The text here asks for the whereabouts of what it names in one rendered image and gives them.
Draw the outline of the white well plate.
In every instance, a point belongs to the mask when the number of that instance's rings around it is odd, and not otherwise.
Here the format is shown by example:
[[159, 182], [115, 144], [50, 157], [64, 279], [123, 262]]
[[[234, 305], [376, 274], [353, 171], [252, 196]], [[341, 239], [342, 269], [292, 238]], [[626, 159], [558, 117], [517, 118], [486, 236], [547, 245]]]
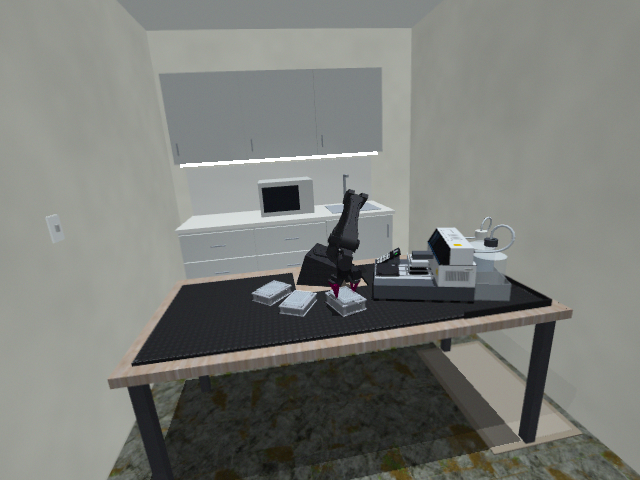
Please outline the white well plate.
[[[333, 290], [330, 290], [330, 293], [333, 296], [335, 296]], [[352, 302], [352, 301], [361, 299], [361, 296], [356, 292], [354, 292], [353, 290], [351, 290], [350, 288], [344, 286], [339, 288], [339, 294], [337, 299], [339, 299], [343, 303], [347, 303], [347, 302]]]
[[265, 295], [271, 295], [274, 294], [275, 292], [279, 291], [280, 289], [284, 288], [287, 284], [284, 282], [279, 282], [279, 281], [271, 281], [270, 283], [260, 287], [257, 289], [256, 292], [259, 292], [261, 294], [265, 294]]
[[295, 290], [283, 304], [291, 306], [302, 306], [312, 295], [311, 291]]

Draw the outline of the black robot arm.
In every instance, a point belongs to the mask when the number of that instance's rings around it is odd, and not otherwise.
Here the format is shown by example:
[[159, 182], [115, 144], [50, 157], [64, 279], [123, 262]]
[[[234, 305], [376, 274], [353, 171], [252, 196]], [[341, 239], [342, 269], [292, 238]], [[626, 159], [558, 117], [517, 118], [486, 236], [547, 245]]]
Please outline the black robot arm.
[[[326, 251], [313, 248], [316, 256], [337, 260], [338, 277], [349, 278], [356, 284], [362, 278], [362, 270], [352, 264], [352, 254], [358, 249], [358, 218], [360, 209], [368, 199], [368, 194], [355, 194], [354, 190], [347, 190], [343, 204], [344, 209], [338, 224], [334, 227], [328, 238]], [[339, 248], [341, 250], [339, 250]]]

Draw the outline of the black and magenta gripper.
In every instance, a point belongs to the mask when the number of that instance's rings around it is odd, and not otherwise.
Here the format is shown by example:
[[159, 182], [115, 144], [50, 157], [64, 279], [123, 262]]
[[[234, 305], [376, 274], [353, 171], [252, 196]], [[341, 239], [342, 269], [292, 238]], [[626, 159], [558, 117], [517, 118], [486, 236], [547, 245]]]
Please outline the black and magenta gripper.
[[354, 285], [354, 288], [353, 288], [353, 284], [351, 283], [351, 281], [349, 280], [349, 278], [348, 278], [348, 277], [347, 277], [347, 278], [344, 278], [344, 279], [341, 279], [340, 277], [338, 277], [338, 269], [337, 269], [337, 273], [336, 273], [336, 274], [332, 274], [332, 275], [331, 275], [331, 278], [332, 278], [332, 279], [329, 279], [329, 280], [328, 280], [328, 283], [329, 283], [329, 285], [331, 286], [331, 288], [332, 288], [332, 290], [333, 290], [334, 295], [335, 295], [335, 297], [336, 297], [336, 298], [338, 298], [338, 293], [339, 293], [339, 285], [337, 284], [337, 282], [342, 281], [342, 280], [345, 280], [345, 282], [347, 282], [347, 283], [349, 283], [349, 282], [350, 282], [351, 290], [353, 290], [354, 292], [355, 292], [355, 290], [356, 290], [356, 288], [357, 288], [357, 286], [358, 286], [358, 284], [359, 284], [359, 282], [360, 282], [360, 281], [359, 281], [358, 283], [356, 283], [356, 284]]

